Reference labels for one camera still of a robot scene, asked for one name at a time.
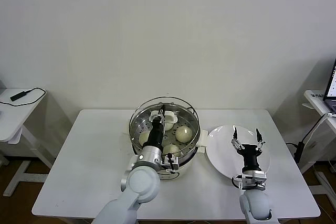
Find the white wall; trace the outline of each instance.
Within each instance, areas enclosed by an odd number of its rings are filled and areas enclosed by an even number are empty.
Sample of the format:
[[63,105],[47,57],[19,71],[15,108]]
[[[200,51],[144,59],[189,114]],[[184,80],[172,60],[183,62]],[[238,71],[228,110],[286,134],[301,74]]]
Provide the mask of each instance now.
[[302,92],[324,88],[335,58],[335,17],[336,0],[0,0],[0,79],[48,90],[41,136],[82,108],[169,94],[267,108],[297,142],[317,117]]

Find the black cable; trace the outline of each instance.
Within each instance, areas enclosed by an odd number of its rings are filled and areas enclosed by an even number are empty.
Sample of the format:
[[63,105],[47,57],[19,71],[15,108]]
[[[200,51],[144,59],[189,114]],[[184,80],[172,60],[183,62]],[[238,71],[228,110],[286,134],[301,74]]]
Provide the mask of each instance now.
[[239,186],[237,186],[237,185],[235,184],[235,182],[234,182],[234,180],[233,180],[233,177],[232,177],[232,179],[231,179],[231,182],[232,182],[232,184],[234,185],[234,187],[236,187],[236,188],[239,189]]
[[298,145],[297,144],[294,144],[294,143],[286,143],[286,144],[290,144],[290,145],[293,145],[294,147],[298,147]]
[[33,104],[33,103],[37,102],[38,100],[40,100],[47,93],[44,89],[41,89],[41,88],[33,88],[33,89],[30,89],[30,90],[26,91],[26,93],[29,93],[29,92],[31,92],[31,91],[33,91],[35,89],[42,90],[43,94],[39,98],[37,98],[35,101],[33,101],[33,102],[28,102],[28,103],[23,103],[23,104],[17,104],[17,105],[14,105],[14,104],[11,104],[11,103],[8,103],[8,102],[1,102],[1,101],[0,101],[0,103],[1,104],[5,104],[5,105],[10,105],[10,106],[13,106],[13,107],[19,107],[19,106]]
[[[232,179],[231,179],[231,182],[232,182],[232,184],[234,185],[234,187],[240,189],[239,186],[237,186],[237,185],[235,184],[235,182],[234,182],[234,178],[233,178],[233,177],[232,177]],[[242,190],[252,190],[252,189],[256,188],[257,186],[258,186],[258,184],[256,183],[255,186],[253,186],[253,187],[249,187],[249,188],[242,188]]]
[[177,174],[177,176],[175,178],[167,178],[167,179],[164,179],[164,178],[160,178],[160,180],[162,181],[167,181],[167,180],[173,180],[173,179],[176,179],[179,177],[180,173],[179,172],[170,172],[171,174]]

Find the table leg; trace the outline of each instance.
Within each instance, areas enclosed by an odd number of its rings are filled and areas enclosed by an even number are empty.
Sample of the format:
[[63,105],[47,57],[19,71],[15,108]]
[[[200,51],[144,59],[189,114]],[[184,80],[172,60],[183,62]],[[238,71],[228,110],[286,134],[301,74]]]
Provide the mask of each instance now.
[[45,149],[39,140],[37,140],[34,135],[24,126],[22,125],[22,135],[25,137],[27,141],[25,144],[29,147],[29,149],[50,169],[53,166],[55,158]]
[[32,173],[25,173],[26,169],[28,168],[30,161],[23,161],[20,165],[19,169],[16,171],[14,177],[9,182],[6,190],[4,191],[5,197],[10,197],[19,182],[38,182],[43,183],[46,181],[48,174],[32,174]]
[[336,210],[336,199],[335,199],[335,192],[332,189],[331,185],[329,184],[326,176],[323,172],[315,172],[315,176],[320,182],[321,185],[319,186],[309,186],[309,189],[313,195],[321,195],[326,194],[329,198],[332,206]]

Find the white plate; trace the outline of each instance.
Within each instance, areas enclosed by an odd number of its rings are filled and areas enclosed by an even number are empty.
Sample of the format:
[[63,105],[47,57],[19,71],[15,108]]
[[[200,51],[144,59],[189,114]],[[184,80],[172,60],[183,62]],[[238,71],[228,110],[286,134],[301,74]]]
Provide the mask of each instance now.
[[[238,140],[242,144],[258,144],[254,131],[237,125],[223,125],[209,133],[206,147],[206,154],[210,162],[220,173],[230,179],[241,174],[244,167],[243,157],[236,152],[231,143],[235,127],[237,128]],[[266,145],[267,142],[263,146],[263,153],[258,157],[258,163],[261,170],[268,172],[270,157]]]

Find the stainless steel steamer basket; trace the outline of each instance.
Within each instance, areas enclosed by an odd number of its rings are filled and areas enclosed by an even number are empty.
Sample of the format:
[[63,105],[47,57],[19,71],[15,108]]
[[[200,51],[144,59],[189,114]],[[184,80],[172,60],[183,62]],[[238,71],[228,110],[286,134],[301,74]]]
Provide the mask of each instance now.
[[[139,143],[140,133],[152,129],[152,123],[149,121],[151,112],[159,110],[163,104],[166,105],[166,111],[174,112],[178,122],[174,124],[171,130],[165,132],[162,145],[166,146],[172,143],[179,147],[181,152],[179,164],[183,166],[191,160],[197,151],[196,144],[200,139],[201,129],[196,110],[190,103],[177,97],[156,97],[144,102],[135,110],[129,123],[129,135],[133,150],[136,154],[139,154],[142,150],[142,146]],[[176,140],[176,129],[181,126],[188,126],[193,131],[193,138],[188,143],[181,143]]]

